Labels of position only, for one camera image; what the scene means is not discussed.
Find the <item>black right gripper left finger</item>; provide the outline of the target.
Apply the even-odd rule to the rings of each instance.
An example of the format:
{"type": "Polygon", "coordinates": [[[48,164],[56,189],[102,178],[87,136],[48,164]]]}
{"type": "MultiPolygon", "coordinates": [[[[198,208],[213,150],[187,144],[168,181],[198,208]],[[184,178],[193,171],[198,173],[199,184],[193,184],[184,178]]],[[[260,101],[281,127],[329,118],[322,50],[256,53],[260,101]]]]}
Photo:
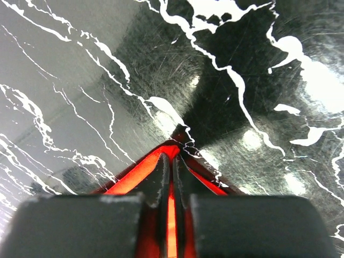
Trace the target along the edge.
{"type": "Polygon", "coordinates": [[[40,195],[23,202],[1,257],[166,257],[169,159],[125,195],[40,195]]]}

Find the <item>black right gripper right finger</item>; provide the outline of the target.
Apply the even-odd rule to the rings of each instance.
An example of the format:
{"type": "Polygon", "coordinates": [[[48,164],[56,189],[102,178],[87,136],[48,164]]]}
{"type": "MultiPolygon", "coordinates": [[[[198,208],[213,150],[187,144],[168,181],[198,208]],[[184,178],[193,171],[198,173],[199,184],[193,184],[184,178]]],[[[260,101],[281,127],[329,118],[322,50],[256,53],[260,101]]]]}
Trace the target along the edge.
{"type": "Polygon", "coordinates": [[[172,163],[178,257],[337,257],[311,202],[220,193],[181,157],[172,163]]]}

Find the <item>red t shirt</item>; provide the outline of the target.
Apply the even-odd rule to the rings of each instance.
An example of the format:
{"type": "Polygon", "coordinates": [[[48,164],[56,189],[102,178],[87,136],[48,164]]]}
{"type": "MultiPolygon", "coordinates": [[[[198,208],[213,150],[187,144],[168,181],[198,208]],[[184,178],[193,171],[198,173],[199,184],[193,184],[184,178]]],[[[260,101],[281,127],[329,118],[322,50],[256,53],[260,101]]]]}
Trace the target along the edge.
{"type": "Polygon", "coordinates": [[[133,250],[134,257],[229,257],[220,213],[210,197],[233,190],[182,147],[184,133],[155,147],[98,190],[100,194],[143,193],[147,207],[133,250]]]}

